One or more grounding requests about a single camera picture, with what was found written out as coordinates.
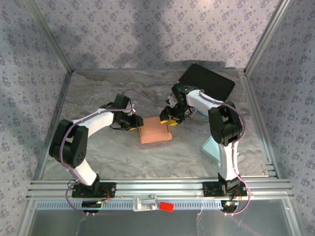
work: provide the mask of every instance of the metal extrusion bar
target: metal extrusion bar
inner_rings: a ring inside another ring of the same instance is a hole
[[[23,214],[22,221],[19,225],[19,230],[16,236],[25,236],[28,235],[30,230],[32,219],[36,209],[36,201],[27,201],[26,202],[26,209]]]
[[[268,45],[271,37],[273,36],[274,32],[276,31],[276,29],[277,29],[283,15],[284,15],[284,13],[285,13],[287,7],[289,6],[290,2],[291,2],[291,0],[281,0],[278,3],[267,27],[265,28],[264,33],[262,34],[256,48],[254,49],[254,52],[253,52],[251,58],[249,59],[247,65],[245,67],[245,73],[247,76],[249,76],[252,73],[254,67],[258,63],[261,55],[263,54],[264,50],[266,49],[266,47]]]
[[[283,206],[286,209],[285,213],[288,218],[293,235],[306,235],[301,213],[298,210],[295,199],[283,199]]]
[[[252,120],[254,122],[256,133],[257,133],[257,135],[261,141],[264,155],[267,157],[267,161],[273,164],[275,177],[281,178],[280,170],[279,170],[279,167],[278,167],[277,162],[275,160],[275,154],[273,152],[272,145],[271,145],[268,133],[267,133],[267,128],[266,128],[265,123],[263,121],[263,117],[262,117],[262,114],[260,112],[257,99],[254,95],[254,91],[253,91],[251,82],[244,75],[244,73],[239,73],[239,76],[241,78],[241,82],[242,82],[243,88],[245,90],[246,99],[249,101]]]
[[[31,14],[33,15],[38,27],[45,35],[48,43],[50,44],[51,48],[53,49],[54,53],[56,54],[57,58],[59,59],[60,63],[64,67],[67,73],[72,73],[71,66],[64,55],[60,45],[58,44],[54,34],[52,33],[51,29],[48,26],[48,23],[45,20],[42,12],[40,11],[37,3],[35,0],[25,0],[26,5],[28,6]]]
[[[53,126],[53,128],[47,134],[48,144],[50,144],[52,142],[54,134],[55,134],[55,131],[57,129],[58,120],[60,118],[60,114],[61,114],[61,110],[63,108],[63,103],[64,103],[64,100],[65,100],[65,96],[67,94],[67,90],[69,88],[71,76],[72,76],[72,73],[71,74],[67,73],[65,78],[64,78],[63,86],[61,88],[61,92],[60,92],[59,98],[57,100],[56,108],[55,108],[55,111],[54,111],[54,114],[53,114],[53,117],[52,117],[52,126]],[[49,151],[49,147],[47,147],[47,150],[45,152],[45,158],[44,158],[43,164],[42,164],[42,166],[40,168],[39,174],[36,175],[37,179],[42,179],[43,176],[44,176],[44,172],[45,172],[46,165],[47,165],[48,151]]]
[[[222,71],[227,71],[227,72],[235,72],[235,71],[244,71],[243,68],[222,68],[222,69],[211,69],[211,68],[207,68],[207,69],[210,69],[211,71],[213,72],[216,72],[217,74],[220,74]],[[122,70],[121,69],[94,69],[93,71],[95,72],[99,72],[99,73],[102,73],[102,72],[121,72]],[[128,69],[128,71],[130,72],[139,72],[141,70],[139,69],[134,69],[134,68],[130,68]],[[159,69],[146,69],[145,71],[159,71]],[[186,68],[182,68],[182,69],[163,69],[163,71],[182,71],[183,73],[186,71]],[[84,73],[89,73],[91,72],[91,70],[85,70],[85,69],[82,69],[82,70],[75,70],[74,71],[75,73],[77,74],[84,74]]]
[[[293,197],[291,184],[287,179],[269,177],[245,178],[255,199],[282,199],[284,194]],[[129,179],[105,180],[114,181],[116,186],[115,198],[112,200],[129,200],[135,195],[156,194],[158,199],[193,200],[203,198],[202,182],[218,181],[217,179],[181,179],[173,182],[171,179]],[[28,200],[64,200],[68,181],[33,181],[26,198]],[[212,200],[229,200],[228,197],[207,197]]]

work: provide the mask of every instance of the mounting base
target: mounting base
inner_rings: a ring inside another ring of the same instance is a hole
[[[86,188],[78,185],[75,185],[72,190],[73,198],[107,198],[107,192],[109,193],[109,197],[115,197],[116,191],[116,183],[114,182],[106,182],[99,183],[99,189],[97,193],[91,191],[86,191]]]
[[[240,182],[240,184],[233,188],[232,190],[226,192],[224,195],[222,194],[222,183],[220,181],[212,181],[212,182],[203,182],[203,195],[204,197],[221,197],[221,196],[230,196],[234,197],[235,192],[238,192],[238,195],[235,195],[236,197],[247,196],[247,191],[245,184],[243,182]]]

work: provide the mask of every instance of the patterned wallpaper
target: patterned wallpaper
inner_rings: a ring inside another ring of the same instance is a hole
[[[0,6],[0,235],[12,235],[47,149],[65,72],[24,2]]]
[[[244,68],[279,0],[37,0],[74,70]]]
[[[315,2],[292,2],[250,78],[282,177],[315,235]]]

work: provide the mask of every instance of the wire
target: wire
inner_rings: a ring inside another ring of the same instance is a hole
[[[123,92],[123,94],[124,94],[125,92],[127,92],[127,91],[135,91],[135,92],[138,94],[138,97],[139,97],[138,103],[137,103],[136,105],[134,105],[134,106],[131,106],[131,110],[134,110],[134,109],[137,107],[137,105],[140,104],[141,95],[140,95],[140,93],[139,93],[137,90],[132,89],[132,88],[126,89],[126,90]],[[72,131],[72,129],[73,129],[76,125],[78,125],[78,124],[84,123],[84,122],[86,122],[86,121],[88,121],[88,120],[90,120],[90,119],[92,119],[92,118],[94,118],[94,117],[97,117],[97,116],[99,116],[99,115],[101,115],[101,114],[104,114],[104,113],[106,113],[106,112],[124,112],[124,111],[129,111],[129,109],[109,109],[109,110],[103,110],[103,111],[101,111],[100,113],[94,113],[94,114],[92,114],[92,115],[90,115],[90,116],[88,116],[88,117],[86,117],[86,118],[84,118],[84,119],[81,119],[81,120],[75,122],[72,126],[70,126],[70,128],[66,131],[66,133],[65,133],[65,135],[64,135],[64,137],[63,137],[63,140],[62,140],[61,145],[60,145],[60,150],[59,150],[59,160],[60,160],[61,165],[64,166],[64,167],[67,169],[67,171],[69,171],[70,174],[71,174],[71,175],[75,178],[75,180],[76,180],[75,183],[73,183],[71,186],[68,186],[68,188],[67,188],[67,190],[66,190],[66,192],[65,192],[65,199],[67,200],[67,202],[68,202],[68,204],[70,205],[70,207],[71,207],[72,209],[74,209],[77,213],[84,214],[84,215],[88,215],[88,213],[84,213],[82,210],[77,209],[77,208],[71,203],[71,201],[69,200],[69,197],[68,197],[68,192],[69,192],[69,190],[72,189],[75,185],[80,184],[80,178],[79,178],[78,175],[74,172],[74,170],[71,169],[71,167],[70,167],[68,164],[64,163],[64,161],[63,161],[63,147],[64,147],[64,144],[65,144],[65,142],[66,142],[66,139],[67,139],[68,135],[70,134],[70,132]]]
[[[189,110],[189,114],[184,115],[184,118],[189,117],[189,116],[192,114],[192,112],[193,112],[193,111],[191,110],[191,107],[189,107],[188,110]]]
[[[230,106],[230,105],[228,105],[228,104],[226,104],[226,103],[224,103],[224,102],[217,102],[217,101],[215,101],[215,100],[212,100],[212,99],[210,99],[210,98],[204,96],[203,93],[204,93],[204,90],[201,89],[201,90],[199,91],[200,97],[202,97],[203,99],[205,99],[205,100],[208,101],[208,102],[212,102],[212,103],[217,104],[217,105],[222,105],[222,106],[225,106],[225,107],[231,109],[232,111],[234,111],[234,112],[240,117],[240,119],[241,119],[241,121],[242,121],[242,123],[243,123],[243,132],[242,132],[242,134],[240,135],[240,137],[239,137],[237,140],[235,140],[235,141],[232,142],[232,165],[233,165],[234,173],[236,174],[237,178],[238,178],[241,182],[244,183],[245,187],[246,187],[247,190],[248,190],[248,200],[247,200],[245,206],[244,206],[240,211],[235,212],[235,213],[229,213],[229,214],[231,214],[231,215],[240,214],[240,213],[242,213],[244,210],[246,210],[246,208],[248,207],[248,205],[250,204],[250,201],[251,201],[251,190],[250,190],[250,187],[248,186],[248,184],[246,183],[246,181],[243,180],[243,178],[240,176],[240,174],[237,173],[236,168],[235,168],[235,160],[234,160],[234,155],[235,155],[234,146],[235,146],[235,144],[236,144],[238,141],[240,141],[240,140],[244,137],[244,135],[245,135],[245,133],[246,133],[246,123],[245,123],[245,119],[244,119],[244,117],[242,116],[242,114],[241,114],[238,110],[236,110],[234,107],[232,107],[232,106]]]
[[[238,190],[238,189],[235,189],[235,191],[234,191],[234,196],[232,197],[232,199],[231,200],[233,200],[234,198],[236,198],[237,196],[235,195],[235,193],[238,193],[239,194],[239,197],[241,197],[241,199],[240,199],[240,201],[242,201],[242,194],[241,194],[241,192]]]
[[[67,183],[68,188],[69,188],[69,184],[70,184],[71,181],[76,182],[74,179],[70,180],[70,181]]]
[[[132,107],[131,99],[129,100],[129,103],[130,103],[130,107]],[[132,109],[127,114],[130,114],[131,112],[132,112]]]
[[[99,191],[100,191],[100,192],[105,191],[105,192],[107,193],[106,198],[105,198],[105,199],[102,199],[101,201],[107,201],[107,200],[109,200],[109,198],[110,198],[110,194],[109,194],[109,192],[108,192],[108,190],[107,190],[107,189],[102,188],[102,189],[100,189]]]

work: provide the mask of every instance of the black tablet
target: black tablet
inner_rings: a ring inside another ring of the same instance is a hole
[[[235,86],[233,81],[197,64],[192,64],[179,82],[203,89],[206,95],[223,102],[227,100]]]

